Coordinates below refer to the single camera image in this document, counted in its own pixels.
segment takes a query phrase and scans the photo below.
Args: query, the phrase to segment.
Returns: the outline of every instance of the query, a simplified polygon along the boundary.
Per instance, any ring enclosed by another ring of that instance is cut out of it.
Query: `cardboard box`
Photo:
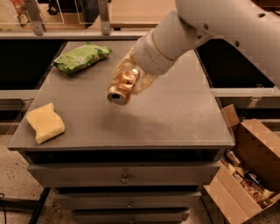
[[[204,187],[229,223],[240,224],[280,200],[280,138],[256,119],[239,122],[233,105],[224,108],[222,114],[233,129],[234,151],[245,169],[255,172],[264,180],[264,187],[276,193],[272,204],[262,209],[220,162],[213,181]]]

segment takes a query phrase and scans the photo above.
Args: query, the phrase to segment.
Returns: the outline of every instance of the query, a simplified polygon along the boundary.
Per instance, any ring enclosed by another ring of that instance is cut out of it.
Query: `wooden panel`
[[[193,207],[200,192],[99,192],[56,195],[65,209]]]
[[[30,164],[43,187],[208,185],[218,162],[158,164]]]
[[[79,223],[135,223],[135,222],[182,222],[187,219],[189,212],[184,209],[176,210],[142,210],[142,211],[100,211],[75,212],[74,219]]]

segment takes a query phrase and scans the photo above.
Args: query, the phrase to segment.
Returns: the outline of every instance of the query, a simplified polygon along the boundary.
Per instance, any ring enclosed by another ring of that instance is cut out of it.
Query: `floor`
[[[38,200],[43,188],[26,170],[27,162],[7,145],[11,135],[0,136],[0,193],[6,198]],[[54,200],[51,191],[46,200],[38,224],[75,224],[69,211],[62,209]],[[31,211],[7,211],[7,224],[27,224],[32,216]],[[4,223],[4,213],[0,210],[0,223]],[[226,221],[207,196],[200,200],[196,207],[191,208],[189,218],[183,224],[224,224]],[[277,224],[280,223],[280,203],[258,214],[246,224]]]

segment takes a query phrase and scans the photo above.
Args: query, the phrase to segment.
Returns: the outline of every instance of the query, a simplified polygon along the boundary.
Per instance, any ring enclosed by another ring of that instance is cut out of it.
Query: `green chip bag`
[[[112,49],[107,46],[87,42],[85,45],[61,54],[52,65],[65,74],[72,74],[105,59],[111,53]]]

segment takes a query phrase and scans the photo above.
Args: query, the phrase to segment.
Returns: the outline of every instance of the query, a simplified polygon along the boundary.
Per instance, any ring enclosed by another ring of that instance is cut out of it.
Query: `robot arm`
[[[141,37],[131,51],[139,82],[145,75],[165,74],[179,56],[216,37],[225,39],[280,86],[279,16],[251,0],[176,0],[176,6],[177,10]],[[133,93],[135,86],[130,87]],[[129,97],[117,94],[120,98],[108,99],[126,104]]]

